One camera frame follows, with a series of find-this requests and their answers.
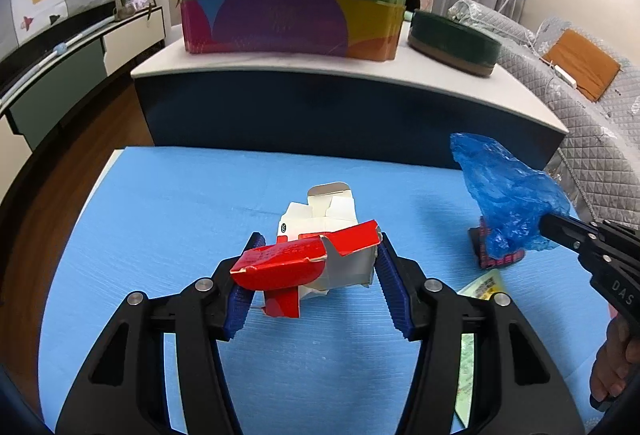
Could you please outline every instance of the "orange cushion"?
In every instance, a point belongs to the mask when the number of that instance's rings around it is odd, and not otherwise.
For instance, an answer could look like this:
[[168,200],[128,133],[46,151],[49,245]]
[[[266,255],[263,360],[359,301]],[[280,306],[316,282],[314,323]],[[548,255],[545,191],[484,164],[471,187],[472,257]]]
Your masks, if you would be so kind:
[[578,90],[596,102],[620,71],[620,64],[576,31],[566,30],[545,55],[578,84]]

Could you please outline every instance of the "wooden floor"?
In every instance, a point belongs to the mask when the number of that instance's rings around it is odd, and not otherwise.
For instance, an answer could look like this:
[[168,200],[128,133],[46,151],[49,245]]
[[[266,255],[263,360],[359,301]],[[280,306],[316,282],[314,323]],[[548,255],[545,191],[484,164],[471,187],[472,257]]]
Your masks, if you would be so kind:
[[152,140],[123,76],[46,145],[0,218],[0,363],[38,414],[38,345],[51,280],[98,175],[113,150],[127,145]]

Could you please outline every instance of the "gray quilted sofa cover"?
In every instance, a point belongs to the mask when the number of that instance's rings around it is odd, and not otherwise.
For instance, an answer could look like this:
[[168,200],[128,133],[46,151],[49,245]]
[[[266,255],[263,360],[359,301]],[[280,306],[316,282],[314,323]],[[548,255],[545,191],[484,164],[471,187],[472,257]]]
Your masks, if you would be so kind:
[[[471,0],[457,2],[448,15],[500,41],[498,63],[569,129],[546,170],[561,184],[581,219],[608,219],[640,229],[640,68],[560,18],[548,18],[535,34]],[[558,78],[540,59],[569,28],[622,67],[596,103]]]

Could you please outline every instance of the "white drawer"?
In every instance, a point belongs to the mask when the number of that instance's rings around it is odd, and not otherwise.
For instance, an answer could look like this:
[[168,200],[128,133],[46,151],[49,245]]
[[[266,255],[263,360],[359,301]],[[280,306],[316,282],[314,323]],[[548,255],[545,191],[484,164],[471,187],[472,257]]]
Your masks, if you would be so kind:
[[162,10],[140,16],[102,37],[104,44],[104,67],[111,76],[118,68],[132,60],[140,52],[164,39]]
[[0,118],[0,202],[30,156],[27,141],[22,135],[14,135],[3,115]]

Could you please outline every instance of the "human hand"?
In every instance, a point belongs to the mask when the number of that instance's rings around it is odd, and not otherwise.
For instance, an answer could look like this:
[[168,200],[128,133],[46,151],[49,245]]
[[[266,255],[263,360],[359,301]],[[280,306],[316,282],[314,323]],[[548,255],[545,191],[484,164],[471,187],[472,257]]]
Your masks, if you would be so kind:
[[607,341],[596,354],[591,370],[591,395],[604,401],[607,394],[619,396],[625,389],[625,377],[631,365],[640,363],[640,338],[631,338],[629,325],[618,314],[607,327]]

